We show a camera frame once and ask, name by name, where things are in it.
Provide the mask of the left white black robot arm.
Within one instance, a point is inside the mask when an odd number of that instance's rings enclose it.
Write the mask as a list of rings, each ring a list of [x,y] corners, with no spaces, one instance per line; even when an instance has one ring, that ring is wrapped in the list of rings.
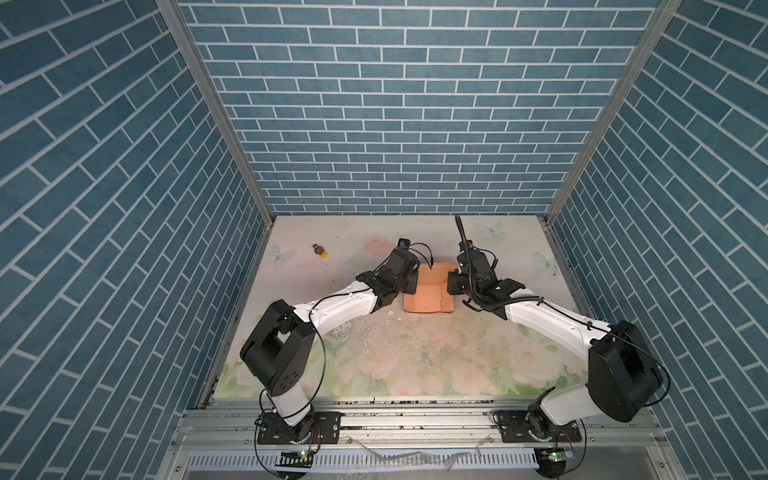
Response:
[[[270,304],[245,340],[240,359],[255,376],[289,428],[312,422],[313,398],[299,382],[315,341],[344,323],[390,305],[400,294],[416,292],[419,257],[405,238],[375,269],[362,272],[341,290],[319,300]]]

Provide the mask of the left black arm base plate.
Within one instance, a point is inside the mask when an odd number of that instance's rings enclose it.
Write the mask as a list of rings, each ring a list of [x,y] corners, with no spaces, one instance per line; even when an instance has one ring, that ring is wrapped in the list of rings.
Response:
[[[321,446],[337,444],[342,414],[336,411],[312,411],[296,425],[289,425],[278,413],[266,412],[259,416],[257,443],[260,445],[288,445],[305,442],[313,436],[313,442]]]

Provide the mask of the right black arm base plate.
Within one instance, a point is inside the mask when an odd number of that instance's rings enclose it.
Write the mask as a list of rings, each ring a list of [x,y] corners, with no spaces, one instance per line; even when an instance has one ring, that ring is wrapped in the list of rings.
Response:
[[[576,443],[582,440],[577,422],[557,426],[542,414],[527,410],[494,410],[489,417],[504,443],[555,441]]]

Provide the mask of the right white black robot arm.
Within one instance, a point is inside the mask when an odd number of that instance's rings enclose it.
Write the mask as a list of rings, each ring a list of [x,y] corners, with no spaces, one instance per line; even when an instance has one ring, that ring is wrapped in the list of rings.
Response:
[[[448,274],[448,292],[465,295],[474,311],[536,331],[585,361],[587,379],[553,388],[528,407],[526,421],[539,434],[572,421],[604,414],[627,423],[664,387],[663,368],[632,323],[609,324],[546,301],[524,284],[500,279],[486,251],[459,243],[458,268]]]

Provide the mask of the orange cardboard paper box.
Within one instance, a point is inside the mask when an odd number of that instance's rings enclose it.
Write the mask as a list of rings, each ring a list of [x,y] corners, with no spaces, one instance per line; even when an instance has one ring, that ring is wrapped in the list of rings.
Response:
[[[404,295],[404,311],[410,314],[452,314],[454,300],[448,293],[448,276],[457,269],[457,263],[420,266],[416,293]]]

